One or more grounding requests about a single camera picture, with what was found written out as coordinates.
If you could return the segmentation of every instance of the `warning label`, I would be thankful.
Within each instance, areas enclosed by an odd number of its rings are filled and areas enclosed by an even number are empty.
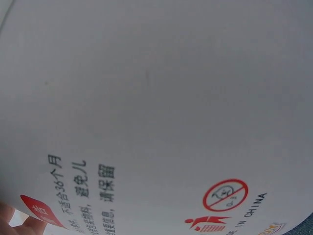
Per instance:
[[[41,220],[49,224],[53,224],[53,225],[65,228],[57,219],[57,217],[55,217],[51,208],[45,203],[38,201],[34,198],[27,197],[25,195],[21,195],[21,199],[24,201],[27,207],[31,210],[31,212],[33,212]]]
[[[203,197],[209,211],[225,212],[239,206],[248,195],[248,186],[237,179],[224,180],[211,187]]]

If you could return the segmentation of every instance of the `red prohibition circle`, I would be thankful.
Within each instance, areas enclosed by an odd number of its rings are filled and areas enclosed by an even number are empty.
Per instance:
[[[227,209],[224,209],[224,210],[217,210],[217,209],[213,209],[213,208],[211,208],[211,205],[208,205],[207,203],[206,203],[206,200],[207,200],[207,197],[209,196],[209,194],[213,191],[213,189],[215,189],[217,186],[220,186],[220,185],[222,185],[222,184],[224,184],[224,183],[228,183],[228,182],[235,182],[235,183],[238,183],[238,184],[241,184],[242,185],[242,187],[240,188],[240,190],[245,190],[245,194],[244,194],[244,197],[241,199],[241,201],[238,203],[238,204],[236,204],[235,206],[233,206],[233,207],[230,207],[230,208],[227,208]],[[219,182],[219,183],[217,183],[217,184],[215,184],[215,185],[213,185],[206,193],[205,193],[205,195],[204,195],[204,197],[203,197],[203,205],[204,205],[204,207],[206,208],[206,209],[208,209],[209,211],[212,211],[212,212],[225,212],[225,211],[229,211],[229,210],[231,210],[231,209],[234,209],[235,207],[237,207],[237,206],[239,206],[240,204],[242,204],[243,202],[244,202],[244,200],[246,199],[246,197],[248,196],[248,185],[246,185],[246,183],[245,182],[243,182],[242,180],[237,180],[237,179],[230,179],[230,180],[224,180],[224,181],[221,181],[221,182]]]

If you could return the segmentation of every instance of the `red label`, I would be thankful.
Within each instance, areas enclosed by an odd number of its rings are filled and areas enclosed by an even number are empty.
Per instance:
[[[21,195],[21,199],[27,205],[27,207],[33,212],[38,218],[59,227],[65,228],[60,221],[55,217],[54,213],[45,203],[38,201],[34,198]]]

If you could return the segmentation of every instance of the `age warning symbol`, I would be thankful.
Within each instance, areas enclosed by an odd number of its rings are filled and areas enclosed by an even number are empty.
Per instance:
[[[221,181],[212,186],[203,197],[203,205],[209,211],[225,212],[239,206],[248,195],[248,186],[237,179]]]

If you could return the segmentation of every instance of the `printed logo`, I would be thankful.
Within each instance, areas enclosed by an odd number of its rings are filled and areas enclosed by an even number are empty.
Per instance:
[[[259,233],[259,235],[272,235],[282,230],[285,225],[286,223],[282,223],[282,224],[272,223],[268,229],[265,229],[263,232]]]
[[[203,197],[203,205],[209,211],[225,212],[244,202],[248,186],[237,179],[221,181],[212,186]]]
[[[34,198],[21,195],[21,199],[27,207],[41,220],[59,227],[65,228],[60,221],[55,217],[54,213],[45,203],[38,201]]]
[[[186,219],[185,223],[191,224],[189,229],[194,229],[199,233],[220,232],[225,228],[224,225],[212,225],[210,223],[226,224],[224,221],[221,220],[227,218],[230,217],[204,216],[196,219]]]

